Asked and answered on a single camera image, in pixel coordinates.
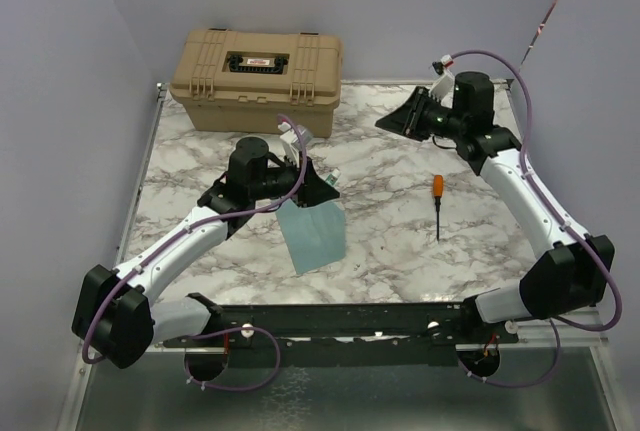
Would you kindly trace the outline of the green white glue stick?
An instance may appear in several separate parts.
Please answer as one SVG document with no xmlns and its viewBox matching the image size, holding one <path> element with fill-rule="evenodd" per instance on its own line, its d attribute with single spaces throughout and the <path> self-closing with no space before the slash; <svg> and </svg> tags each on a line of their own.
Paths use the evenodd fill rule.
<svg viewBox="0 0 640 431">
<path fill-rule="evenodd" d="M 339 169 L 334 169 L 326 177 L 325 182 L 331 186 L 335 186 L 340 176 L 341 176 L 341 171 Z"/>
</svg>

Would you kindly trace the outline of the teal envelope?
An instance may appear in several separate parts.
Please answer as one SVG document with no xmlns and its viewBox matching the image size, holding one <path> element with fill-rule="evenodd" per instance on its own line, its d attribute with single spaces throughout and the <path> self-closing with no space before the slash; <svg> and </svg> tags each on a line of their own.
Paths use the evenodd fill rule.
<svg viewBox="0 0 640 431">
<path fill-rule="evenodd" d="M 276 217 L 297 275 L 346 256 L 345 213 L 334 202 L 299 208 L 289 200 Z"/>
</svg>

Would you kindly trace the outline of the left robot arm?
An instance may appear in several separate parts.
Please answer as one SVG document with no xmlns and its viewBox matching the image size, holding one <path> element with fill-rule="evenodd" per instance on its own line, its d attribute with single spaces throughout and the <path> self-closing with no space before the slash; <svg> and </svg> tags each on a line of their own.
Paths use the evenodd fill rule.
<svg viewBox="0 0 640 431">
<path fill-rule="evenodd" d="M 281 160 L 263 139 L 240 139 L 226 171 L 171 231 L 113 269 L 97 265 L 87 272 L 72 321 L 84 362 L 108 360 L 125 369 L 156 343 L 182 337 L 202 346 L 214 343 L 221 331 L 218 307 L 197 294 L 160 302 L 163 291 L 254 215 L 286 201 L 311 208 L 339 195 L 306 154 Z"/>
</svg>

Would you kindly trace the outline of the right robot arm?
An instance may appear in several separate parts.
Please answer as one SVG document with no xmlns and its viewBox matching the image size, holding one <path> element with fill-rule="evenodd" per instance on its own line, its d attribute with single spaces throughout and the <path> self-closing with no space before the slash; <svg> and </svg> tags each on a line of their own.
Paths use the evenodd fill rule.
<svg viewBox="0 0 640 431">
<path fill-rule="evenodd" d="M 432 88 L 418 86 L 376 127 L 415 141 L 454 142 L 460 158 L 502 199 L 523 230 L 535 263 L 515 284 L 464 302 L 461 334 L 481 342 L 496 323 L 548 319 L 597 304 L 604 296 L 614 246 L 575 223 L 556 199 L 541 199 L 543 183 L 512 131 L 494 122 L 494 85 L 482 72 L 443 74 Z"/>
</svg>

